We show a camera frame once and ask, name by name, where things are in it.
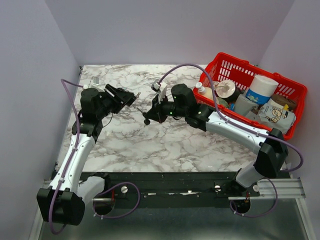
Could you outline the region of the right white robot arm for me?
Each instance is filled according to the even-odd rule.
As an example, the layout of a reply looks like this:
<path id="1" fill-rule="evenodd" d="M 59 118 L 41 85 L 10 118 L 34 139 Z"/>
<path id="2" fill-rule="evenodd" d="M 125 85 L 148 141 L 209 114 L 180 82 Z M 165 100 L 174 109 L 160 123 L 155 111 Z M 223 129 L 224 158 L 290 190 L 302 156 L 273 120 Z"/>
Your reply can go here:
<path id="1" fill-rule="evenodd" d="M 234 195 L 243 195 L 248 187 L 263 178 L 278 176 L 289 153 L 280 130 L 257 129 L 228 118 L 212 106 L 197 103 L 193 91 L 184 83 L 174 85 L 171 95 L 173 100 L 169 101 L 163 91 L 158 91 L 151 109 L 142 114 L 146 125 L 150 121 L 162 124 L 167 117 L 184 118 L 189 126 L 222 135 L 256 154 L 256 160 L 241 168 L 230 183 Z"/>

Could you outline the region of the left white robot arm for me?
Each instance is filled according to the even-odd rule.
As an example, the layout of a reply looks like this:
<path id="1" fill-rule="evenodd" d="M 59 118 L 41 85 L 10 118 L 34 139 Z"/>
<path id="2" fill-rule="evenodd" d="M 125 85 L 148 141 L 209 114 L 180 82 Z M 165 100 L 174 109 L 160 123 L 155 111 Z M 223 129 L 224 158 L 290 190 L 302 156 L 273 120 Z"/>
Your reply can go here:
<path id="1" fill-rule="evenodd" d="M 80 182 L 87 158 L 103 129 L 102 120 L 118 114 L 136 100 L 134 93 L 107 84 L 104 90 L 86 87 L 80 95 L 70 145 L 61 167 L 47 188 L 39 189 L 36 199 L 45 222 L 77 226 L 86 205 L 95 196 L 107 197 L 111 185 L 101 176 Z"/>

